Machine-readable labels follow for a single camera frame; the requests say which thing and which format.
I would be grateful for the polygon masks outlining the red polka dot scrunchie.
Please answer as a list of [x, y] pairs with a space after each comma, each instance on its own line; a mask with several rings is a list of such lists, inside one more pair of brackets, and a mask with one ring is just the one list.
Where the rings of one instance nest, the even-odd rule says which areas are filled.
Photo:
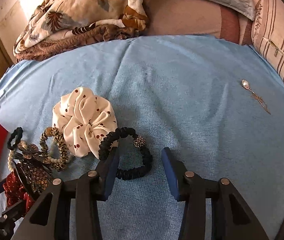
[[6, 178], [6, 182], [3, 184], [5, 196], [6, 196], [6, 208], [12, 207], [14, 204], [20, 200], [25, 206], [25, 211], [22, 214], [22, 217], [28, 213], [35, 201], [33, 198], [26, 192], [25, 187], [21, 183], [17, 173], [12, 171]]

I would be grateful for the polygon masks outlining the black scrunchie with rhinestone ball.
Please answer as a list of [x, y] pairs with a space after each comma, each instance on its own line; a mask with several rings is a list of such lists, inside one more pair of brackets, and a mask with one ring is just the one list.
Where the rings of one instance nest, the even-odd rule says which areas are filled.
[[[132, 139], [132, 146], [126, 146], [121, 150], [115, 145], [121, 139], [128, 142], [128, 137]], [[116, 177], [120, 180], [144, 177], [152, 169], [153, 156], [146, 145], [146, 140], [131, 127], [116, 128], [102, 137], [98, 148], [99, 159], [104, 161], [112, 153], [118, 153], [120, 156], [116, 172]]]

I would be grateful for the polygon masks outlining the white cherry print scrunchie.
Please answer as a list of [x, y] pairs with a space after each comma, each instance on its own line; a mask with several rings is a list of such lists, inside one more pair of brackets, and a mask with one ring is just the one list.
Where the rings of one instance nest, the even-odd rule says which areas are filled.
[[62, 133], [75, 157], [93, 154], [99, 158], [99, 145], [118, 127], [111, 103], [86, 87], [77, 87], [61, 96], [53, 107], [52, 126]]

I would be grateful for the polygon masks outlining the light blue bed sheet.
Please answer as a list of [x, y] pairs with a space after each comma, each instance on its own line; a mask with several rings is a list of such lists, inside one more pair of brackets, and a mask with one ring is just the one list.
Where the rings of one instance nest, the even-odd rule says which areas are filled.
[[205, 179], [227, 177], [270, 239], [284, 219], [284, 83], [252, 48], [211, 36], [147, 36], [22, 61], [0, 80], [0, 124], [37, 144], [53, 107], [77, 87], [142, 135], [151, 172], [116, 180], [98, 203], [104, 239], [177, 239], [184, 204], [161, 162], [169, 147]]

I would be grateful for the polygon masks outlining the pink bolster pillow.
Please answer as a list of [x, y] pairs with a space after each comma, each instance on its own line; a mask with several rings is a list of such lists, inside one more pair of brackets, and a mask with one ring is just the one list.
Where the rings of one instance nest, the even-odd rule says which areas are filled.
[[206, 0], [146, 0], [150, 20], [144, 35], [212, 35], [238, 43], [237, 12]]

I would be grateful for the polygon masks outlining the leaf print blanket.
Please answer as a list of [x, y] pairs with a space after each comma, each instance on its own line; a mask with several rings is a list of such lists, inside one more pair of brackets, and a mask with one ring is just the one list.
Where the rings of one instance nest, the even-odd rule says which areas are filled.
[[138, 37], [149, 23], [144, 0], [43, 0], [17, 38], [17, 61], [42, 61], [77, 47]]

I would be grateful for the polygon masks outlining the striped floral cushion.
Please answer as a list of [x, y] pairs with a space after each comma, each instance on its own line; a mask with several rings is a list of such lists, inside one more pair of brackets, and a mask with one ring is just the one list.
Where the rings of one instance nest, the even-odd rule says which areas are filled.
[[284, 82], [284, 3], [281, 0], [257, 2], [251, 37], [256, 51]]

